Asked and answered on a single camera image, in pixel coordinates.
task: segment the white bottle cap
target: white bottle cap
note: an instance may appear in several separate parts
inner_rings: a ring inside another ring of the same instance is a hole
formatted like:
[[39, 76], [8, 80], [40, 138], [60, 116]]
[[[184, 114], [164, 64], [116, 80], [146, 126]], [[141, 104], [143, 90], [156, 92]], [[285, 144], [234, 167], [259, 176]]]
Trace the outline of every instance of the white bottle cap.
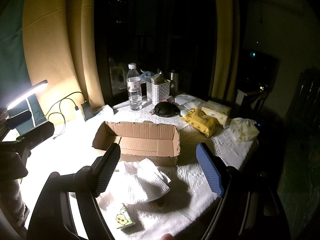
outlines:
[[135, 69], [135, 68], [137, 68], [135, 63], [130, 63], [129, 64], [129, 69]]

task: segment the yellow package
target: yellow package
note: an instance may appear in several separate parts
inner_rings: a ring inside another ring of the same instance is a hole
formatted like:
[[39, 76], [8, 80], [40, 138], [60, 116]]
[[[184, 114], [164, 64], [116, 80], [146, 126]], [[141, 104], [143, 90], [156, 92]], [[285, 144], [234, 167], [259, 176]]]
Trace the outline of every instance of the yellow package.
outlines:
[[204, 111], [199, 109], [191, 109], [181, 119], [204, 133], [208, 138], [215, 132], [215, 125], [219, 124], [217, 118], [206, 115]]

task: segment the lamp head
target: lamp head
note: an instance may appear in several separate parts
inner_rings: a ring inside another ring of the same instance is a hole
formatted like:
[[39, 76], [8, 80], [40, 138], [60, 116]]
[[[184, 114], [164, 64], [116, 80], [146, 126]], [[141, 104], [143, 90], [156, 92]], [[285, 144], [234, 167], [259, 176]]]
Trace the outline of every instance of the lamp head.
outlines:
[[7, 110], [14, 108], [17, 104], [19, 104], [20, 102], [22, 102], [23, 100], [25, 100], [26, 98], [31, 96], [32, 94], [37, 93], [37, 92], [45, 89], [45, 87], [47, 85], [48, 85], [48, 81], [43, 80], [43, 81], [39, 82], [38, 84], [32, 86], [31, 88], [27, 89], [26, 91], [22, 92], [20, 95], [18, 95], [16, 98], [11, 100], [7, 104]]

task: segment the open cardboard box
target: open cardboard box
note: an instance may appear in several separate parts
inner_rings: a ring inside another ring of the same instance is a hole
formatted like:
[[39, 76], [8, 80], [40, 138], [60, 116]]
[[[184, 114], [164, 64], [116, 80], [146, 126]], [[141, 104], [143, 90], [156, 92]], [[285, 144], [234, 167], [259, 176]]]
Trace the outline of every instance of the open cardboard box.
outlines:
[[103, 122], [92, 147], [103, 155], [113, 142], [120, 145], [120, 161], [126, 162], [148, 158], [156, 166], [175, 166], [180, 153], [179, 133], [171, 124]]

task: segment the bottle label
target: bottle label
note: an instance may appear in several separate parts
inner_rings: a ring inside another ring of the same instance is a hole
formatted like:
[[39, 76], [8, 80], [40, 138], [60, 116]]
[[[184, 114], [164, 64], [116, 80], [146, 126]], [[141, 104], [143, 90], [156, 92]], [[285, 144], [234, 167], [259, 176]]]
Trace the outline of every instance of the bottle label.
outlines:
[[134, 82], [127, 82], [129, 92], [137, 92], [140, 90], [140, 80]]

